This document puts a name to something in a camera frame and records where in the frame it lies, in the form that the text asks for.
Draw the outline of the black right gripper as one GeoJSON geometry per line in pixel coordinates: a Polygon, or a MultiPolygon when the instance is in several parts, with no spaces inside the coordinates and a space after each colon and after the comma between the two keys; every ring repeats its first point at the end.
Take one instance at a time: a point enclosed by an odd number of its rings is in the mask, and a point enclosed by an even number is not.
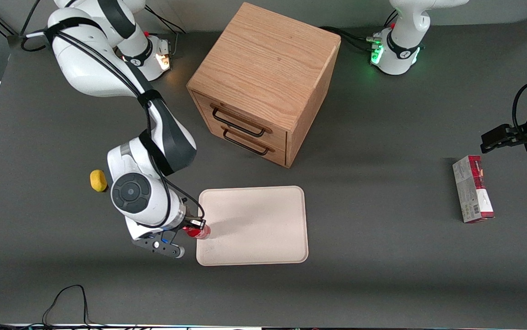
{"type": "Polygon", "coordinates": [[[161,245],[172,245],[172,242],[179,230],[183,230],[189,237],[193,237],[193,230],[204,230],[206,226],[205,219],[185,217],[174,228],[160,232],[159,239],[155,242],[155,247],[159,247],[161,245]]]}

